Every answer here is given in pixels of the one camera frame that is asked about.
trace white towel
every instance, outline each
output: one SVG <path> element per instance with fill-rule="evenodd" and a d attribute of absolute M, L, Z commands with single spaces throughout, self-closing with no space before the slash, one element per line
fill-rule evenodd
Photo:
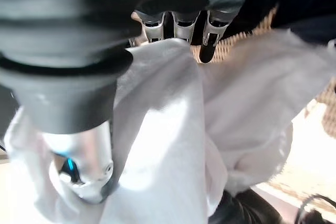
<path fill-rule="evenodd" d="M 178 39 L 130 51 L 113 110 L 120 186 L 103 204 L 67 193 L 24 109 L 7 131 L 20 171 L 21 188 L 12 189 L 29 191 L 25 202 L 51 222 L 207 223 L 224 187 L 235 194 L 281 170 L 290 149 L 284 130 L 336 67 L 334 49 L 286 31 L 238 43 L 220 65 L 198 67 Z"/>

